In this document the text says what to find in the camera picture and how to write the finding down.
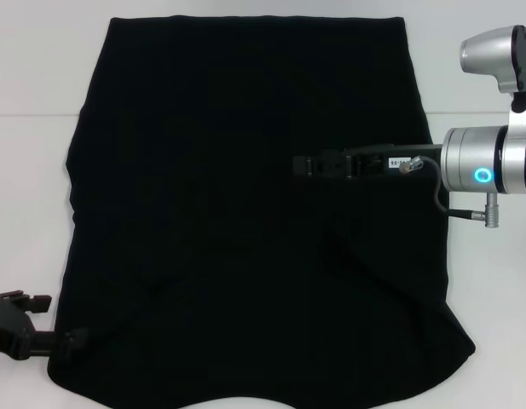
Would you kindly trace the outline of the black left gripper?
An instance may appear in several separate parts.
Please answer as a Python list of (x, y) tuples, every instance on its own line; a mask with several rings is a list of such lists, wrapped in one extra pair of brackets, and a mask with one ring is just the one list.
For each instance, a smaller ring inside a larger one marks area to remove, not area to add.
[(24, 291), (0, 293), (0, 353), (13, 360), (35, 356), (70, 357), (86, 344), (85, 328), (67, 332), (37, 331), (28, 313), (47, 313), (48, 295), (30, 296)]

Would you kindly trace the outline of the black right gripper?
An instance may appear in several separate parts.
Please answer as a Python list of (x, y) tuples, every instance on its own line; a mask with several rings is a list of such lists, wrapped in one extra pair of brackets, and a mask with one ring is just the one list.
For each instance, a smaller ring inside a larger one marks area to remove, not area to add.
[(377, 176), (399, 176), (400, 166), (415, 157), (426, 156), (439, 162), (442, 146), (374, 145), (340, 150), (323, 150), (313, 156), (294, 156), (292, 173), (316, 179), (358, 181)]

